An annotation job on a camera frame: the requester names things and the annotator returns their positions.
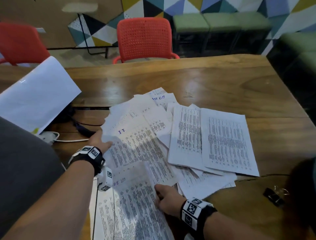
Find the metal stand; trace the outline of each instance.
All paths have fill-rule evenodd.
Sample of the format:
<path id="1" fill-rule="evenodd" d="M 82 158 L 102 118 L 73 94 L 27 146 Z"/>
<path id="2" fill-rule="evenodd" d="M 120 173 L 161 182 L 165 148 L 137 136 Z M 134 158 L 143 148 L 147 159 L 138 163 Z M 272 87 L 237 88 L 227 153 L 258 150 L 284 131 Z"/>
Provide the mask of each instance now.
<path id="1" fill-rule="evenodd" d="M 108 52 L 109 52 L 109 48 L 108 48 L 108 47 L 105 47 L 105 52 L 91 53 L 91 52 L 89 51 L 89 47 L 88 47 L 88 44 L 87 44 L 86 36 L 85 36 L 85 34 L 84 34 L 84 31 L 83 31 L 83 26 L 82 26 L 82 22 L 81 22 L 81 19 L 80 19 L 80 15 L 79 15 L 79 13 L 77 13 L 77 15 L 78 15 L 78 18 L 79 18 L 79 22 L 80 22 L 80 26 L 81 26 L 83 38 L 84 38 L 84 41 L 85 41 L 85 43 L 86 43 L 86 47 L 87 47 L 88 53 L 89 53 L 90 55 L 97 55 L 97 54 L 105 53 L 105 58 L 107 58 L 107 54 L 108 54 Z"/>

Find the black binder clip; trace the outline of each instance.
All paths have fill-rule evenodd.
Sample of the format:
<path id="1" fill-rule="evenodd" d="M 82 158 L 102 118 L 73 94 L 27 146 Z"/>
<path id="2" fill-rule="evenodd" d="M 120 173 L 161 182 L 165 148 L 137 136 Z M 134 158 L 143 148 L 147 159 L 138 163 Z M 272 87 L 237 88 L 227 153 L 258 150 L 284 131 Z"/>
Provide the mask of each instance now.
<path id="1" fill-rule="evenodd" d="M 288 190 L 284 188 L 279 188 L 278 186 L 274 186 L 274 190 L 271 188 L 266 188 L 263 195 L 267 197 L 270 202 L 272 202 L 277 207 L 283 207 L 285 201 L 283 200 L 283 196 L 289 195 Z"/>

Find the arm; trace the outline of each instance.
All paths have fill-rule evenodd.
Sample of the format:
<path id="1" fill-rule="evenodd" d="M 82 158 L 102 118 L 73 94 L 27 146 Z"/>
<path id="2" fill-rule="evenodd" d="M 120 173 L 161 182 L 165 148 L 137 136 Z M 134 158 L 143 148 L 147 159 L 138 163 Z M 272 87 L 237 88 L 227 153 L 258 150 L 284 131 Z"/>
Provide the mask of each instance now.
<path id="1" fill-rule="evenodd" d="M 88 141 L 105 153 L 111 142 L 101 142 L 102 131 Z M 76 161 L 11 227 L 2 240 L 78 239 L 92 191 L 94 168 Z"/>
<path id="2" fill-rule="evenodd" d="M 164 213 L 180 218 L 180 210 L 186 198 L 170 186 L 155 185 L 155 190 L 159 194 L 155 204 Z M 251 229 L 249 226 L 236 222 L 219 212 L 213 213 L 205 222 L 203 234 L 205 240 L 269 240 L 271 238 Z"/>

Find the red chair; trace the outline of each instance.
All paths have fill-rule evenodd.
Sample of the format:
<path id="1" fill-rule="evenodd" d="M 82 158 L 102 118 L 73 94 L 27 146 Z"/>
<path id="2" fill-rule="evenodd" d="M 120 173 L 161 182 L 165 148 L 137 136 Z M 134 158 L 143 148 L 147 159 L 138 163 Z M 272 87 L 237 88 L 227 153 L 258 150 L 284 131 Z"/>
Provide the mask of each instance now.
<path id="1" fill-rule="evenodd" d="M 0 64 L 41 63 L 50 56 L 36 28 L 0 22 Z"/>
<path id="2" fill-rule="evenodd" d="M 120 56 L 124 63 L 136 58 L 180 58 L 172 52 L 170 23 L 165 18 L 138 17 L 121 20 L 117 26 Z"/>

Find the wooden table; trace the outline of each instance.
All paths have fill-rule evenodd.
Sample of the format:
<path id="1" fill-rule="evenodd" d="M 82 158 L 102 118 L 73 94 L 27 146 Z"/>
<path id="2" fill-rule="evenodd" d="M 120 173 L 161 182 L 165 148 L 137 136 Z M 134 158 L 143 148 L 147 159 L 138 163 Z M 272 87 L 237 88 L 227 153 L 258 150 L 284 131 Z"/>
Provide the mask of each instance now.
<path id="1" fill-rule="evenodd" d="M 0 66 L 0 91 L 29 68 Z M 267 59 L 260 55 L 228 55 L 166 61 L 125 63 L 101 67 L 70 68 L 67 72 L 82 93 L 73 101 L 79 107 L 108 107 L 163 87 L 178 102 L 189 106 L 245 114 L 261 178 L 237 181 L 208 198 L 233 219 L 275 239 L 316 239 L 303 228 L 287 199 L 284 209 L 275 207 L 262 193 L 266 187 L 283 187 L 286 176 L 300 161 L 316 155 L 316 129 Z M 108 111 L 77 111 L 75 118 L 102 124 Z M 52 126 L 60 139 L 80 139 L 70 123 Z M 55 143 L 67 160 L 84 142 Z M 90 236 L 89 219 L 82 238 Z"/>

